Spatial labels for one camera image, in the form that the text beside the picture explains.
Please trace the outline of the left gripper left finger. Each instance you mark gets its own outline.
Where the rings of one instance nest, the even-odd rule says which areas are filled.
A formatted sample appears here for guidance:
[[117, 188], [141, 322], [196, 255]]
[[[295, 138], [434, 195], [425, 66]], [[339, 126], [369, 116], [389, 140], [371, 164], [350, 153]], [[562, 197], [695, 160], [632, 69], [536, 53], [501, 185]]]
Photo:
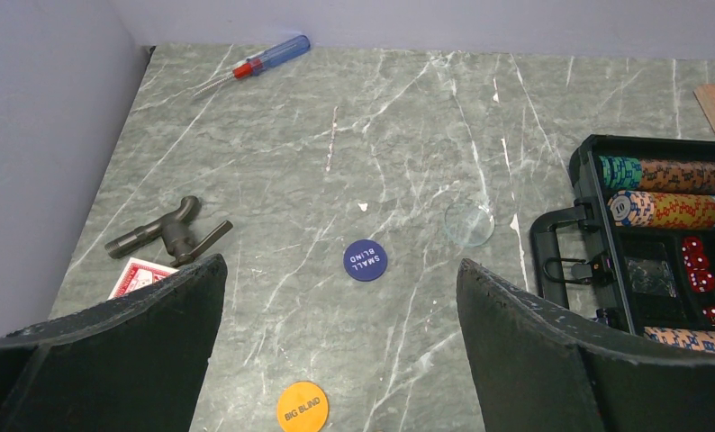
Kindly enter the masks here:
[[187, 431], [227, 273], [215, 254], [0, 337], [0, 431]]

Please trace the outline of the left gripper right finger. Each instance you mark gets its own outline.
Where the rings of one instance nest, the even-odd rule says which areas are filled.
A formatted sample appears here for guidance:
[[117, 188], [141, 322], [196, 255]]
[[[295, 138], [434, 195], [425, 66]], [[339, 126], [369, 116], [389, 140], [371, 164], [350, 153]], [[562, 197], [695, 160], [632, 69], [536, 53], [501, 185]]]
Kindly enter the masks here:
[[715, 431], [715, 354], [603, 326], [470, 259], [457, 315], [489, 431]]

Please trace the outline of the red playing card deck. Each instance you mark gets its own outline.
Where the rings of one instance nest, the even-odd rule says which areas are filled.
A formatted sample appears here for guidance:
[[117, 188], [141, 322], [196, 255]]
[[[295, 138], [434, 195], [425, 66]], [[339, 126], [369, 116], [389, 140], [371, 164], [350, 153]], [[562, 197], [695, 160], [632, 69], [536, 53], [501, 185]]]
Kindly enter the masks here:
[[121, 297], [158, 282], [176, 272], [175, 268], [130, 257], [108, 299]]

